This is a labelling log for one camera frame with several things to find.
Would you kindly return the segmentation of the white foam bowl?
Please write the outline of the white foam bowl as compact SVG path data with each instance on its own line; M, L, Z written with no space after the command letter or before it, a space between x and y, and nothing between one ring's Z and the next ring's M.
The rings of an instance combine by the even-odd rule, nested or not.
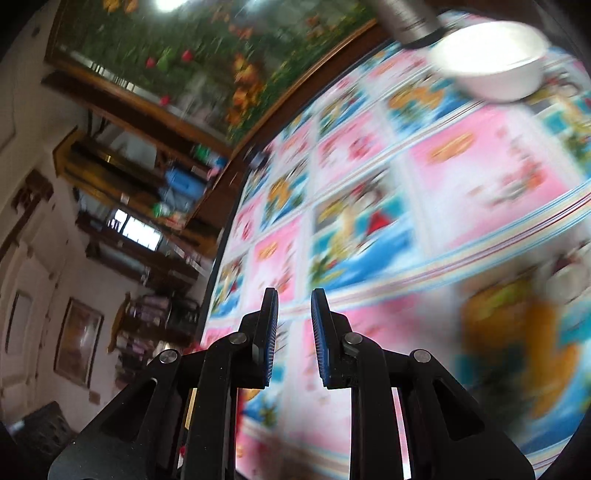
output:
M514 102L537 91L550 48L538 29L514 21L488 21L457 30L429 53L432 66L474 98Z

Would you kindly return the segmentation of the stainless steel thermos flask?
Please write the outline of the stainless steel thermos flask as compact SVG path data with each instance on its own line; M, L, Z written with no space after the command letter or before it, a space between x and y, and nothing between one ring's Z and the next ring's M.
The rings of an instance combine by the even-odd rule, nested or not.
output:
M384 29L408 49L435 44L445 35L445 27L425 1L367 0Z

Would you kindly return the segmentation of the brown wooden cabinet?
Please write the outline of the brown wooden cabinet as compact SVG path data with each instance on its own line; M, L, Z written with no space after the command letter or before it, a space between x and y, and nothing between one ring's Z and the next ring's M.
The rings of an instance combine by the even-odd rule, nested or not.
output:
M100 117L104 125L113 124L154 146L155 158L166 166L178 167L198 180L213 171L190 157L197 142L206 139L197 129L179 132L163 122L160 115L63 71L49 73L41 85L85 108L90 117ZM245 180L245 167L230 162L186 214L171 210L157 216L156 207L164 202L168 188L163 170L132 162L100 143L96 133L81 128L68 133L52 155L57 177L103 203L123 208L163 233L183 254L207 259L218 252L221 231L229 229Z

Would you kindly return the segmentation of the colourful fruit print tablecloth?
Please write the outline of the colourful fruit print tablecloth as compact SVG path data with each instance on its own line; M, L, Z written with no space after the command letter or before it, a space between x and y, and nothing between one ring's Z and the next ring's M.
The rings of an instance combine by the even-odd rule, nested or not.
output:
M270 386L246 390L242 479L345 479L351 394L322 385L311 293L383 348L430 351L548 476L590 406L590 40L537 10L544 81L477 100L386 44L266 144L204 305L204 345L279 294Z

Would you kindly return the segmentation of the flower mural panel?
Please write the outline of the flower mural panel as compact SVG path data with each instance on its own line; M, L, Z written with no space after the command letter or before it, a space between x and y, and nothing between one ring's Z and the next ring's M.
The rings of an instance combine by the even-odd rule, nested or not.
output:
M361 1L63 1L47 57L233 146L373 18Z

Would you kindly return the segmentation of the blue thermos jug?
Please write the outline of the blue thermos jug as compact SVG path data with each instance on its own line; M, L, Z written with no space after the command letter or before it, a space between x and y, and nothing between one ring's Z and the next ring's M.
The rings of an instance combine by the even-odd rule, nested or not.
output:
M206 182L184 170L172 168L164 175L169 187L191 200L198 200L206 188Z

